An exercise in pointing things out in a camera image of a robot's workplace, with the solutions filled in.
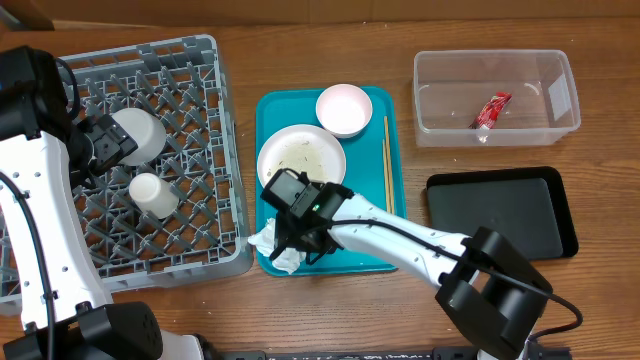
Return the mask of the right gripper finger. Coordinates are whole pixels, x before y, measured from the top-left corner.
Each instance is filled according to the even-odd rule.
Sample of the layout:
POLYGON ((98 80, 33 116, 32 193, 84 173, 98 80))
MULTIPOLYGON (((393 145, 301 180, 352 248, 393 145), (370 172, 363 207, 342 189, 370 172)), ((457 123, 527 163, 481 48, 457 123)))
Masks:
POLYGON ((271 261, 275 261, 286 250, 297 251, 294 231, 295 227, 288 224, 285 220, 275 221, 274 250, 269 255, 271 261))
POLYGON ((305 249, 305 264, 306 265, 314 265, 318 262, 323 256, 333 254, 338 249, 335 245, 324 245, 318 248, 308 248, 305 249))

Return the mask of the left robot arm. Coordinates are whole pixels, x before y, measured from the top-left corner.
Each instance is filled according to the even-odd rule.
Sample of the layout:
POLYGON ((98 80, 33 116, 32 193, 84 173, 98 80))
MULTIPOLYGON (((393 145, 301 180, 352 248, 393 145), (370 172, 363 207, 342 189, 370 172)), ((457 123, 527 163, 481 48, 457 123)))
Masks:
POLYGON ((166 131, 125 108, 80 117, 66 62, 28 46, 1 55, 1 211, 21 287, 23 335, 8 359, 214 359, 203 336, 162 330, 142 302, 117 304, 89 255, 72 197, 119 165, 157 157, 166 131))

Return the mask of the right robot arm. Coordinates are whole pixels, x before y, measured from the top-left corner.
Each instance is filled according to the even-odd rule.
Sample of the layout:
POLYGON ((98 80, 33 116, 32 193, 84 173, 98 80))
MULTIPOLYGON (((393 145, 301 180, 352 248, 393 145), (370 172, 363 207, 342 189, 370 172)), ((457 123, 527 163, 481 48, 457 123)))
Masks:
POLYGON ((378 208, 336 183, 278 170, 261 198, 276 210, 272 259, 288 249, 312 265, 339 250, 387 262, 436 288, 458 331, 495 359, 519 359, 552 291, 500 233, 437 231, 378 208))

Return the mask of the red snack wrapper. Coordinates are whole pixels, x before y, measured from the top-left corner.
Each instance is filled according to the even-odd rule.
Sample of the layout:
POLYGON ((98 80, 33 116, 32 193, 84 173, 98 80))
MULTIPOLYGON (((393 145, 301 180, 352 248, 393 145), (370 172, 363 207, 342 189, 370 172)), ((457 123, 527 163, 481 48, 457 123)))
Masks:
POLYGON ((474 121, 470 124, 469 128, 484 130, 492 129, 495 126, 500 113, 509 104, 511 99, 511 93, 497 92, 485 104, 479 114, 475 117, 474 121))

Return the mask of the grey white bowl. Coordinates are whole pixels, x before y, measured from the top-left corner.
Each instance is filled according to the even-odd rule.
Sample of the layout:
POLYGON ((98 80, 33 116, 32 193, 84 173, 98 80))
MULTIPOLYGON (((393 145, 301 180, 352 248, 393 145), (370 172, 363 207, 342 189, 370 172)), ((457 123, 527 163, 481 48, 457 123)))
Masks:
POLYGON ((138 108, 119 110, 112 118, 137 144, 137 149, 124 157, 120 164, 139 166, 160 155, 166 142, 166 130, 159 119, 138 108))

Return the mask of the white cup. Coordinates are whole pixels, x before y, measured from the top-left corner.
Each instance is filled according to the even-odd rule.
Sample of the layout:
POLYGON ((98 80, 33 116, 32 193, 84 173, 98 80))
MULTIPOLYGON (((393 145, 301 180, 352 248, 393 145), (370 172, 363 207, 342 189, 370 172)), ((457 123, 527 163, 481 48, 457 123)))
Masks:
POLYGON ((129 184, 129 195, 142 212, 149 212, 158 219, 170 216, 179 204, 170 184, 151 173, 135 176, 129 184))

